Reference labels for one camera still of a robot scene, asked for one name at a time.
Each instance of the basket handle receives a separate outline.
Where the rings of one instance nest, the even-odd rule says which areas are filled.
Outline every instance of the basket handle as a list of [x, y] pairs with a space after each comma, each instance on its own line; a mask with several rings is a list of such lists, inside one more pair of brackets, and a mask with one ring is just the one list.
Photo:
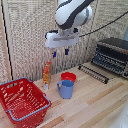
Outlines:
[[11, 84], [12, 82], [16, 82], [17, 80], [21, 80], [21, 79], [27, 79], [29, 82], [31, 82], [31, 83], [33, 82], [32, 80], [29, 80], [27, 77], [21, 77], [21, 78], [18, 78], [18, 79], [15, 79], [15, 80], [0, 84], [0, 86], [5, 85], [5, 84]]
[[48, 105], [46, 105], [46, 106], [44, 106], [44, 107], [42, 107], [42, 108], [40, 108], [40, 109], [38, 109], [38, 110], [36, 110], [36, 111], [34, 111], [34, 112], [28, 114], [28, 115], [26, 115], [26, 116], [24, 116], [24, 117], [22, 117], [22, 118], [20, 118], [20, 119], [14, 118], [14, 116], [12, 115], [12, 112], [11, 112], [10, 110], [8, 110], [8, 112], [9, 112], [9, 114], [11, 115], [12, 119], [13, 119], [14, 121], [21, 121], [21, 120], [24, 120], [25, 118], [27, 118], [27, 117], [29, 117], [29, 116], [31, 116], [31, 115], [37, 113], [37, 112], [39, 112], [39, 111], [41, 111], [41, 110], [43, 110], [43, 109], [49, 107], [49, 106], [50, 106], [50, 103], [51, 103], [50, 100], [47, 99], [47, 97], [45, 96], [45, 94], [43, 94], [43, 96], [44, 96], [44, 97], [46, 98], [46, 100], [49, 102]]

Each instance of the cup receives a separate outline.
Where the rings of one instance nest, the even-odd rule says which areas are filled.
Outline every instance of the cup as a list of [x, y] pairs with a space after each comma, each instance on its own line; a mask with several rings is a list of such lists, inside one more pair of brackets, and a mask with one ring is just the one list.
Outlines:
[[74, 88], [74, 83], [71, 80], [63, 80], [57, 83], [60, 96], [64, 99], [70, 99]]

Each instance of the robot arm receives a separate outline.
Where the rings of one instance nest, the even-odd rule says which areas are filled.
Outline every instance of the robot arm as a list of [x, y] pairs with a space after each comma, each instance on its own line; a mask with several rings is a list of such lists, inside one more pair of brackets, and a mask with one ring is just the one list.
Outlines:
[[94, 0], [59, 0], [55, 21], [62, 31], [48, 32], [45, 46], [54, 49], [77, 44], [79, 34], [76, 27], [90, 21], [92, 9], [89, 4], [92, 1]]
[[60, 0], [55, 14], [58, 27], [65, 30], [88, 23], [92, 16], [89, 6], [92, 1], [94, 0]]

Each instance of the wicker wall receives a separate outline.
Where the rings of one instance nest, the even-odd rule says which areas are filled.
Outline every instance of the wicker wall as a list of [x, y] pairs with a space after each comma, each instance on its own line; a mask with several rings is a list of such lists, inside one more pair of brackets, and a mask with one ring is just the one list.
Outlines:
[[5, 15], [10, 21], [7, 29], [11, 32], [8, 40], [12, 45], [14, 79], [41, 79], [45, 63], [50, 59], [45, 34], [52, 29], [54, 1], [4, 0], [3, 4], [7, 6]]
[[[45, 47], [45, 34], [53, 26], [54, 1], [3, 0], [3, 6], [8, 35], [10, 34], [8, 41], [14, 79], [20, 77], [28, 77], [33, 81], [42, 79], [45, 63], [50, 60], [50, 50]], [[127, 0], [95, 0], [91, 7], [92, 20], [88, 25], [79, 27], [79, 35], [114, 20], [128, 10], [128, 2]], [[127, 28], [127, 17], [123, 17], [95, 34], [79, 38], [79, 43], [69, 48], [68, 56], [65, 56], [64, 51], [67, 47], [57, 48], [52, 74], [89, 61], [94, 51], [95, 39], [110, 36], [123, 38]]]
[[5, 27], [3, 22], [3, 13], [2, 8], [0, 6], [0, 84], [8, 82], [11, 79], [12, 78], [5, 35]]

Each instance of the red cup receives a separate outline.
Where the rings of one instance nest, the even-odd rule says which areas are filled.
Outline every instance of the red cup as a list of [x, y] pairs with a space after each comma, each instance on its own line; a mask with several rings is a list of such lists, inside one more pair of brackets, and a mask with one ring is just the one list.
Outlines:
[[76, 75], [70, 72], [65, 72], [61, 74], [61, 80], [71, 80], [72, 82], [75, 82]]

